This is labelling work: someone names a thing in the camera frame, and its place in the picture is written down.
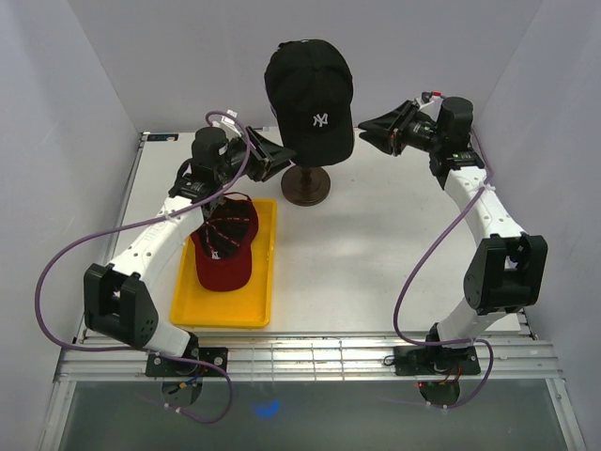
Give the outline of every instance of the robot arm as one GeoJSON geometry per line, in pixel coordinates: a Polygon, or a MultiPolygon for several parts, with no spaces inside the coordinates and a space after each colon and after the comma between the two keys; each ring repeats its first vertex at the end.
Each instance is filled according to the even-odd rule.
{"type": "Polygon", "coordinates": [[[464,277],[464,298],[428,336],[430,341],[473,340],[498,319],[536,303],[547,243],[543,237],[528,235],[486,185],[484,163],[470,145],[471,102],[446,98],[435,120],[431,98],[432,93],[426,92],[359,124],[364,130],[360,137],[393,156],[406,146],[428,152],[432,175],[460,210],[485,188],[465,218],[478,248],[464,277]]]}
{"type": "MultiPolygon", "coordinates": [[[[190,357],[198,347],[194,334],[161,319],[150,297],[152,283],[177,249],[221,202],[216,198],[180,215],[173,213],[220,191],[234,177],[244,159],[246,143],[233,134],[228,122],[213,123],[196,132],[193,156],[177,171],[177,178],[157,217],[135,241],[107,265],[92,264],[85,272],[85,325],[135,349],[190,357]]],[[[247,128],[252,145],[244,175],[266,181],[290,165],[295,153],[247,128]]]]}

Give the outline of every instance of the ny logo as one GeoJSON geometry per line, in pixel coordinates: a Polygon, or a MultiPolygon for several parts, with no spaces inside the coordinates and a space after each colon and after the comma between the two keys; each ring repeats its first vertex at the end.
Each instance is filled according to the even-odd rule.
{"type": "Polygon", "coordinates": [[[316,127],[317,124],[319,124],[319,128],[328,125],[328,113],[313,116],[313,126],[316,127]]]}

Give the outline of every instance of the white enclosure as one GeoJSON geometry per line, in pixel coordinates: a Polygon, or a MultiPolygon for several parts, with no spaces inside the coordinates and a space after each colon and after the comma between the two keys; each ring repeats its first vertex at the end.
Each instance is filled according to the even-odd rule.
{"type": "MultiPolygon", "coordinates": [[[[553,341],[587,445],[601,449],[600,24],[594,0],[0,2],[0,448],[35,448],[52,390],[59,349],[35,321],[39,272],[114,223],[139,132],[194,131],[226,108],[273,125],[271,54],[321,38],[353,73],[355,123],[427,89],[473,101],[501,200],[549,243],[532,328],[553,341]]],[[[63,258],[48,280],[42,310],[62,339],[76,333],[82,274],[104,244],[63,258]]]]}
{"type": "Polygon", "coordinates": [[[321,38],[353,73],[355,123],[426,89],[480,112],[540,0],[69,0],[140,131],[196,130],[234,105],[273,125],[263,72],[280,42],[321,38]]]}

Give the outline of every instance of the plastic tray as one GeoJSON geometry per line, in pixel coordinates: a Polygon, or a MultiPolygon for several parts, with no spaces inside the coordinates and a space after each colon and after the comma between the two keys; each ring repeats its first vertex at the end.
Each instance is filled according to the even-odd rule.
{"type": "Polygon", "coordinates": [[[194,244],[186,240],[170,320],[184,327],[240,327],[256,329],[270,323],[271,284],[277,203],[254,199],[259,229],[251,244],[253,273],[248,284],[235,291],[216,292],[203,288],[196,276],[194,244]]]}

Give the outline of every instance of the black baseball cap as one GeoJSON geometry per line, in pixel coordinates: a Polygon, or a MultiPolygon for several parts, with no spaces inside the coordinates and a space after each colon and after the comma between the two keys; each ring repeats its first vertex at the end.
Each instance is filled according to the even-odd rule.
{"type": "Polygon", "coordinates": [[[284,42],[265,71],[265,88],[282,142],[299,166],[340,163],[350,157],[353,77],[336,48],[321,39],[284,42]]]}

